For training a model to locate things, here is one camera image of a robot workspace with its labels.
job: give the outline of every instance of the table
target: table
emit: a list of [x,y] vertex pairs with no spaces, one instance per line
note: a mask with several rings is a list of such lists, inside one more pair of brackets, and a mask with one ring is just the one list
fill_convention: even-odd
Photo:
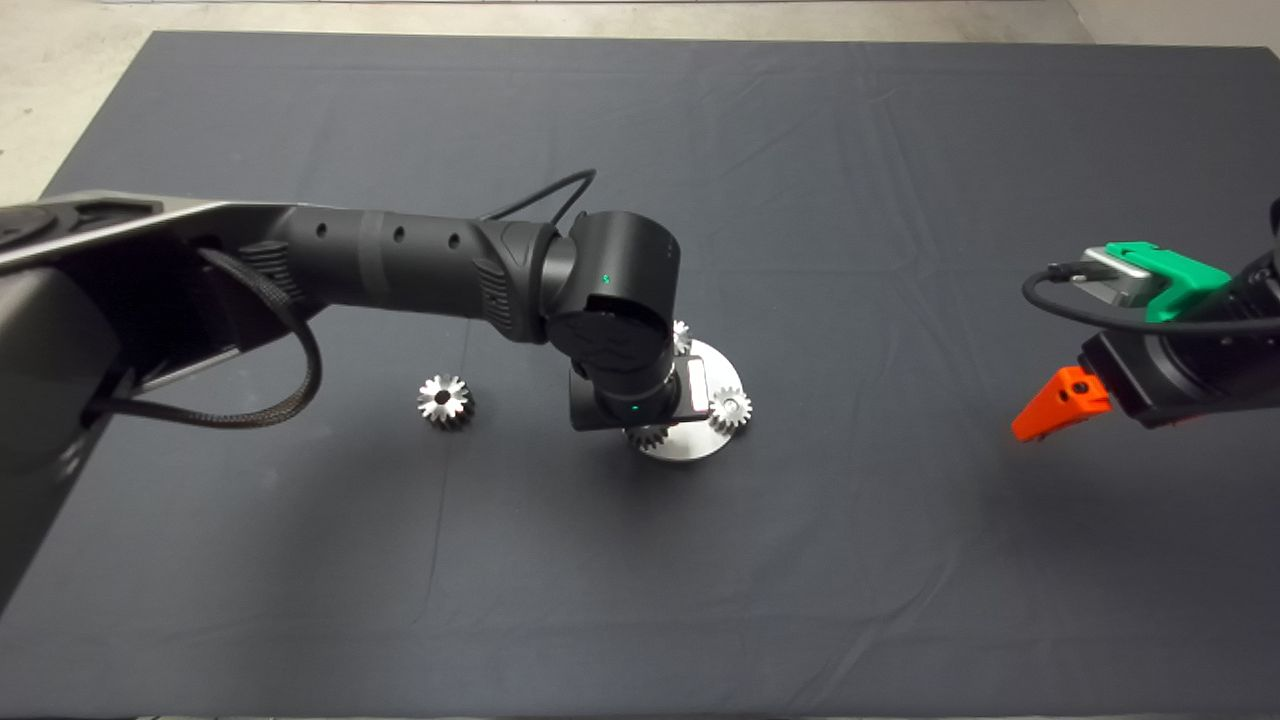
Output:
[[[156,35],[50,193],[467,215],[596,167],[756,416],[659,465],[570,429],[550,348],[326,310],[296,420],[113,423],[0,620],[0,716],[1275,711],[1280,416],[1007,424],[1091,334],[1023,277],[1270,247],[1277,88],[1260,49]],[[465,433],[413,414],[436,372]]]

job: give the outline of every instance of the gear teeth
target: gear teeth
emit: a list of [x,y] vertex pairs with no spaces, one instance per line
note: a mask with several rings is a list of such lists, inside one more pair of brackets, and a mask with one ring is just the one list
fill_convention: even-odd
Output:
[[438,429],[457,430],[475,414],[471,388],[457,375],[433,375],[417,392],[419,411]]
[[639,425],[622,432],[636,450],[653,450],[667,439],[667,425]]
[[672,345],[676,350],[676,356],[689,355],[689,351],[694,347],[694,334],[689,329],[689,324],[684,320],[676,320],[671,324],[671,337]]
[[741,388],[724,387],[712,396],[708,421],[723,434],[733,434],[751,420],[751,398]]

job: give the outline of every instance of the spur gear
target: spur gear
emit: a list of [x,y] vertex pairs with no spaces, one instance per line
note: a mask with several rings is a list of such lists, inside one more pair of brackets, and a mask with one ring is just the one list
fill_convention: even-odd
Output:
[[689,348],[694,345],[694,334],[684,320],[676,320],[671,325],[671,337],[675,343],[676,356],[689,355]]
[[741,388],[726,387],[712,396],[708,421],[724,434],[733,434],[751,420],[751,398]]
[[667,425],[637,425],[623,429],[627,442],[637,450],[653,450],[667,439]]
[[419,388],[417,409],[442,430],[456,430],[475,413],[471,388],[457,375],[428,378]]

